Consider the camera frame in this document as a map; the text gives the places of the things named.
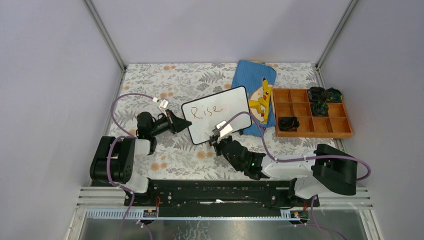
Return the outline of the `white whiteboard black frame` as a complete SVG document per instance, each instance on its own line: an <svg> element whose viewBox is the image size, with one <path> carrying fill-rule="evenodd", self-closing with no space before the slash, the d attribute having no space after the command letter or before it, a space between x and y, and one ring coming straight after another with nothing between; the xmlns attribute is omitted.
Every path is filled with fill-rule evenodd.
<svg viewBox="0 0 424 240"><path fill-rule="evenodd" d="M228 121L240 112L249 112L246 88L238 86L229 90L201 97L181 105L191 141L200 145L209 141L213 129L222 121Z"/></svg>

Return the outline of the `black orange cloth roll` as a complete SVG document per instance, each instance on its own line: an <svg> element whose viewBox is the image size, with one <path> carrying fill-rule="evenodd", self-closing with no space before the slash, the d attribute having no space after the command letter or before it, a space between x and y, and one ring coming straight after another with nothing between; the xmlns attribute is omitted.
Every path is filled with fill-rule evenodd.
<svg viewBox="0 0 424 240"><path fill-rule="evenodd" d="M279 117L277 126L281 132L296 132L300 122L296 116Z"/></svg>

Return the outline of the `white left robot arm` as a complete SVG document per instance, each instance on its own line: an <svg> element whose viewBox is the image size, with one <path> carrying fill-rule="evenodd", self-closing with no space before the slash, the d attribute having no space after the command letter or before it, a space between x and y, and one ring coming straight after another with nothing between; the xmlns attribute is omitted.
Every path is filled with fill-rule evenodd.
<svg viewBox="0 0 424 240"><path fill-rule="evenodd" d="M156 136L166 131L177 134L192 125L191 121L177 117L171 110L154 118L149 112L136 117L136 136L102 136L89 175L93 181L111 184L129 193L144 206L152 204L155 192L149 188L149 179L133 170L136 157L152 155L156 149Z"/></svg>

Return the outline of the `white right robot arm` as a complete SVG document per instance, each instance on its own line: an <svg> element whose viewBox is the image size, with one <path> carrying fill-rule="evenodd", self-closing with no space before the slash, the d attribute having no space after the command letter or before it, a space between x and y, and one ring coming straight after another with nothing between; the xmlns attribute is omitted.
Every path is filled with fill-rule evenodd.
<svg viewBox="0 0 424 240"><path fill-rule="evenodd" d="M289 181L287 201L293 206L322 193L354 196L357 192L358 163L330 145L318 144L316 150L301 155L273 159L265 153L249 151L231 136L211 136L209 145L238 172L253 180Z"/></svg>

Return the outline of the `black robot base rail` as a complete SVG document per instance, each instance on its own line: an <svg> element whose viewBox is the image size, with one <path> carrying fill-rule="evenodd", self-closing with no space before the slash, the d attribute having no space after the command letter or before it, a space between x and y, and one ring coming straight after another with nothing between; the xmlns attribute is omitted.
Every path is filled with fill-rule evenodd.
<svg viewBox="0 0 424 240"><path fill-rule="evenodd" d="M95 219L287 220L314 210L370 210L368 190L355 195L325 192L304 200L289 194L287 181L152 180L146 193L132 195L112 186L82 187L77 206Z"/></svg>

